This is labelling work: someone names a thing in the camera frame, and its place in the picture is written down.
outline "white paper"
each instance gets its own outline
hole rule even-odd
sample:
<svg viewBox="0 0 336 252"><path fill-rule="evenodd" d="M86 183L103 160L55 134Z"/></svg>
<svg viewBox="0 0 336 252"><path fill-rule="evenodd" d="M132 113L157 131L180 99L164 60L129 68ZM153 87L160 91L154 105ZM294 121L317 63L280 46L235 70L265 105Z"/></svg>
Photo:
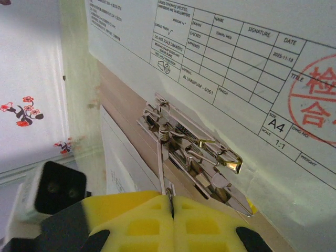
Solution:
<svg viewBox="0 0 336 252"><path fill-rule="evenodd" d="M95 57L240 154L225 175L294 248L336 247L334 1L86 3Z"/></svg>
<svg viewBox="0 0 336 252"><path fill-rule="evenodd" d="M159 190L158 178L103 106L100 114L107 194Z"/></svg>

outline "metal bracket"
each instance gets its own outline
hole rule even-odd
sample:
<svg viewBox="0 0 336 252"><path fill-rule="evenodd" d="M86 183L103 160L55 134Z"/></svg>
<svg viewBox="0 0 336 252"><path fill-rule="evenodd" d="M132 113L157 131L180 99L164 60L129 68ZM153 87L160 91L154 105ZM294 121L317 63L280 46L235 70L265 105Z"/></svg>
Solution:
<svg viewBox="0 0 336 252"><path fill-rule="evenodd" d="M147 103L138 124L161 145L162 162L170 159L206 198L213 198L252 216L246 197L222 174L239 174L243 159L159 94L155 107Z"/></svg>

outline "red stamp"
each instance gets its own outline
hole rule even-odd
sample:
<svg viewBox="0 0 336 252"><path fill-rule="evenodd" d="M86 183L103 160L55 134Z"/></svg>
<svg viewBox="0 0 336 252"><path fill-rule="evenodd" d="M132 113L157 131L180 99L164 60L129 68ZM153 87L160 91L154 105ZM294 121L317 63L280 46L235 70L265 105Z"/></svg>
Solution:
<svg viewBox="0 0 336 252"><path fill-rule="evenodd" d="M336 54L306 66L291 86L293 122L312 138L336 144Z"/></svg>

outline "red circular stamp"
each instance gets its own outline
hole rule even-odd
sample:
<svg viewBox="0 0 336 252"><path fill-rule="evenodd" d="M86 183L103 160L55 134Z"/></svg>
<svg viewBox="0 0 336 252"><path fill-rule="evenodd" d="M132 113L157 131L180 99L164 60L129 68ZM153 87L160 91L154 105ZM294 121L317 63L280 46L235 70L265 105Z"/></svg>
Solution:
<svg viewBox="0 0 336 252"><path fill-rule="evenodd" d="M295 77L288 109L312 138L336 144L336 54L314 61Z"/></svg>

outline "yellow foam block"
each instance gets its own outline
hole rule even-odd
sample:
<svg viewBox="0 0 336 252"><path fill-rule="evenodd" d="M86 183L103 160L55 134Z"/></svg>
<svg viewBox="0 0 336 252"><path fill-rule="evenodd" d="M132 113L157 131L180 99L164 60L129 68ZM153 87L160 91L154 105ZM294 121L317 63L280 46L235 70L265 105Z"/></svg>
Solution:
<svg viewBox="0 0 336 252"><path fill-rule="evenodd" d="M156 191L88 197L82 201L90 231L160 195Z"/></svg>
<svg viewBox="0 0 336 252"><path fill-rule="evenodd" d="M189 198L174 197L175 217L167 196L157 196L93 229L109 230L102 252L246 252L235 219Z"/></svg>

